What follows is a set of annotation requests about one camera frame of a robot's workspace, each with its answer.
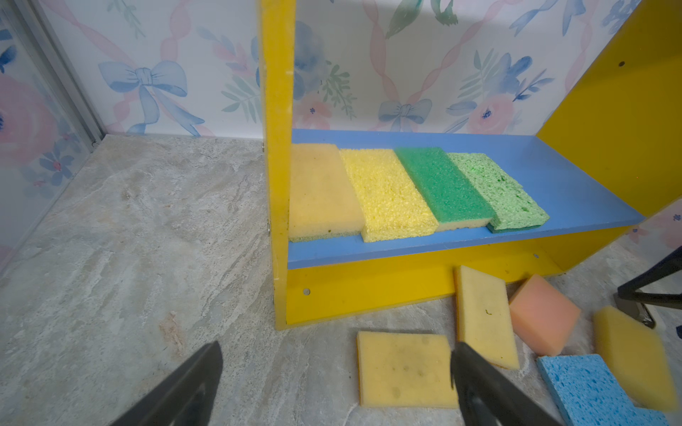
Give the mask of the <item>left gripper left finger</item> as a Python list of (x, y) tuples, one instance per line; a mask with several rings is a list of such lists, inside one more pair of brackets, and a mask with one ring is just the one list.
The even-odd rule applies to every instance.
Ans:
[(113, 424), (207, 425), (222, 371), (220, 344), (206, 344)]

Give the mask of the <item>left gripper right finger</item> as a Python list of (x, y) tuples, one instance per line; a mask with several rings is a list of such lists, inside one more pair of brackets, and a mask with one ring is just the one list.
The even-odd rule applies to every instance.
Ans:
[(450, 381), (466, 425), (559, 423), (464, 342), (451, 353)]

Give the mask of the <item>orange pink sponge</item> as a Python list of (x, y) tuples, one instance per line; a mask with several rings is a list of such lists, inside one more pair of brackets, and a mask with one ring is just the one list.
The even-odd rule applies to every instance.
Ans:
[(510, 301), (514, 333), (540, 356), (561, 354), (581, 312), (537, 274), (526, 280)]

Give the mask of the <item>light green sponge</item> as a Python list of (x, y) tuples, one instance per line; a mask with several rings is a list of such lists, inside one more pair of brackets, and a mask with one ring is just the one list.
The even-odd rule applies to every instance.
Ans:
[(487, 225), (492, 233), (534, 229), (550, 219), (523, 186), (486, 154), (448, 156), (493, 209), (495, 216)]

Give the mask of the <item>dark green sponge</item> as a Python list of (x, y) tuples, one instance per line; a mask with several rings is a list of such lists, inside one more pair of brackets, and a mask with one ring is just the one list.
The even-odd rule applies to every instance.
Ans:
[(440, 147), (399, 147), (394, 152), (437, 219), (439, 232), (485, 227), (495, 216)]

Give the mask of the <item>bright yellow sponge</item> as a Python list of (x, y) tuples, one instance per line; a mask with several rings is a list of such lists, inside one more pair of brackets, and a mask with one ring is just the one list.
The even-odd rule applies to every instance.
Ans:
[(365, 243), (432, 235), (433, 216), (391, 149), (342, 149), (341, 158), (360, 202)]

